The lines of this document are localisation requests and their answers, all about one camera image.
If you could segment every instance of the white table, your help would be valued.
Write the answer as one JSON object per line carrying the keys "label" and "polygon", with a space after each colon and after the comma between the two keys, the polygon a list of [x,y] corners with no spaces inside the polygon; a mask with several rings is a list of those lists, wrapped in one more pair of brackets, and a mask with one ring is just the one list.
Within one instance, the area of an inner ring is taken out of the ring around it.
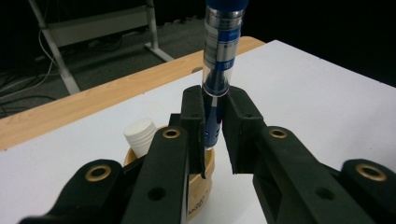
{"label": "white table", "polygon": [[[0,152],[0,223],[47,213],[89,161],[123,163],[123,129],[144,117],[166,124],[179,113],[183,90],[201,78],[183,77]],[[396,89],[279,41],[238,56],[232,84],[267,125],[293,131],[322,163],[340,169],[345,160],[367,159],[396,171]],[[232,175],[222,136],[215,149],[209,201],[190,223],[266,223],[252,175]]]}

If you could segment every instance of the wooden tabletop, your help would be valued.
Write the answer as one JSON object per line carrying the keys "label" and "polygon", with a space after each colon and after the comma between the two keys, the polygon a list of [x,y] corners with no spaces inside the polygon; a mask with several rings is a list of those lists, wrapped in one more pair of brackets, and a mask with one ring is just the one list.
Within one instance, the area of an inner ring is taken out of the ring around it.
{"label": "wooden tabletop", "polygon": [[[263,44],[253,37],[242,36],[238,54]],[[0,151],[201,70],[203,58],[201,50],[0,119]]]}

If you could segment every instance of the blue marker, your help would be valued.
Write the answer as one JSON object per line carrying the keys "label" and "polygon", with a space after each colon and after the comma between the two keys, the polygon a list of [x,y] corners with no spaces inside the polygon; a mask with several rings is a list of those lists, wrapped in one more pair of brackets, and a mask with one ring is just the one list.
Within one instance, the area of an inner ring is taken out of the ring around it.
{"label": "blue marker", "polygon": [[205,147],[218,141],[221,124],[220,98],[230,89],[248,0],[206,0],[203,90],[205,103]]}

